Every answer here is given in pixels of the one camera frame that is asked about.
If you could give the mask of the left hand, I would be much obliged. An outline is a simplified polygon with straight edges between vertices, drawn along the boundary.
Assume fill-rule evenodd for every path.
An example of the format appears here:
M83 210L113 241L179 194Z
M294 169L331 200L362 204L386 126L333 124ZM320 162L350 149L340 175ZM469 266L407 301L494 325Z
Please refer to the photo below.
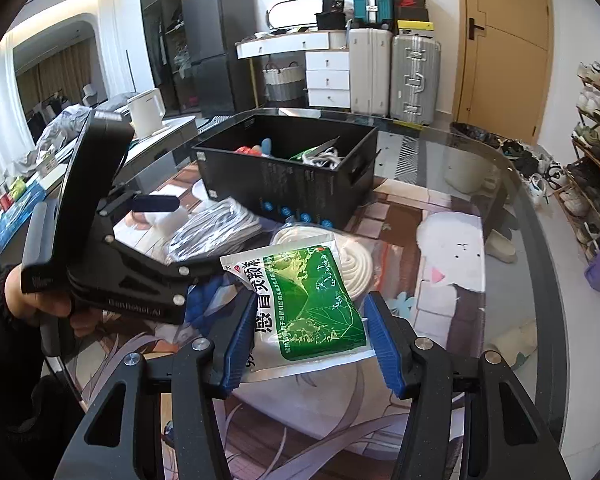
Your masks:
M68 318L77 337L93 333L102 319L102 311L98 309L73 313L70 298L64 292L24 294L21 291L20 264L15 266L6 278L5 299L10 313L15 318L28 322L32 322L39 313L46 313L55 318Z

